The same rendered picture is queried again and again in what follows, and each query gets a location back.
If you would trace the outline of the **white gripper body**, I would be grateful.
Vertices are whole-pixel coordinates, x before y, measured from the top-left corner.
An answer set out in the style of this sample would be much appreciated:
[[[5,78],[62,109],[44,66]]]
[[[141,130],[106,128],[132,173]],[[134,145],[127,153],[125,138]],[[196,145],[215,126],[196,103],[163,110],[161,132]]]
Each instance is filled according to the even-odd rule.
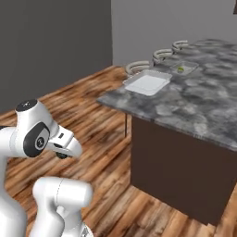
[[[60,132],[57,136],[48,141],[48,149],[55,153],[62,153],[68,157],[79,158],[82,153],[80,142],[73,133]]]

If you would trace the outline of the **large clear tupperware container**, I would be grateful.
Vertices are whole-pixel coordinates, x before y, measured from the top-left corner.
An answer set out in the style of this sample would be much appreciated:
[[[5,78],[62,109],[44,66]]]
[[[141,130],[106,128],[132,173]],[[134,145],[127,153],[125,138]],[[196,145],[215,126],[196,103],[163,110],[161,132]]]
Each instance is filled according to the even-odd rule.
[[[123,82],[127,91],[152,96],[170,83],[171,74],[146,69]]]

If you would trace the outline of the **brown kitchen island counter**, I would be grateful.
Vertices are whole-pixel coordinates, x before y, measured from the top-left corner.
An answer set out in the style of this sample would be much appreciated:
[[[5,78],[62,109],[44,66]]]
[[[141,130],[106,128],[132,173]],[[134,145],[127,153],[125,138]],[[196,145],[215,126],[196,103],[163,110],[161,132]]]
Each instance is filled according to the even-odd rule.
[[[198,68],[173,73],[181,61]],[[237,43],[200,40],[156,70],[172,75],[157,94],[119,87],[98,100],[131,115],[131,184],[218,225],[237,183]]]

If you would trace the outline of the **small clear tupperware container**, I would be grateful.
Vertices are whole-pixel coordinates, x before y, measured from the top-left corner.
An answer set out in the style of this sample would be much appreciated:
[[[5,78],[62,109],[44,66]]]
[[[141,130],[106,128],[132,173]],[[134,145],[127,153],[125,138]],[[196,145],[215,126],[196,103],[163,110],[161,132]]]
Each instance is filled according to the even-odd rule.
[[[184,68],[184,72],[179,73],[177,71],[178,67],[183,67]],[[194,63],[194,62],[189,62],[189,61],[181,61],[173,66],[170,67],[170,70],[173,73],[179,74],[179,75],[188,75],[191,72],[193,72],[194,70],[196,70],[198,68],[198,64]]]

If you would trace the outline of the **grey round-backed stool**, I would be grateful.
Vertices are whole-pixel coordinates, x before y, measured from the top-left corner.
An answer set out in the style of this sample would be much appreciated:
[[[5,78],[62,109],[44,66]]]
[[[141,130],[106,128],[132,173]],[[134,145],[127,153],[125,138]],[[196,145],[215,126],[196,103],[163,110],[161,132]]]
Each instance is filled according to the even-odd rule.
[[[153,53],[153,62],[155,64],[160,63],[162,60],[166,59],[167,57],[170,57],[173,55],[173,51],[171,49],[160,49],[156,50]]]
[[[127,78],[132,77],[134,74],[139,73],[145,69],[150,68],[150,63],[148,61],[136,61],[128,64],[125,67],[125,73]]]
[[[172,44],[172,50],[174,52],[179,52],[182,48],[187,47],[188,41],[187,40],[180,40],[180,41],[176,41]]]

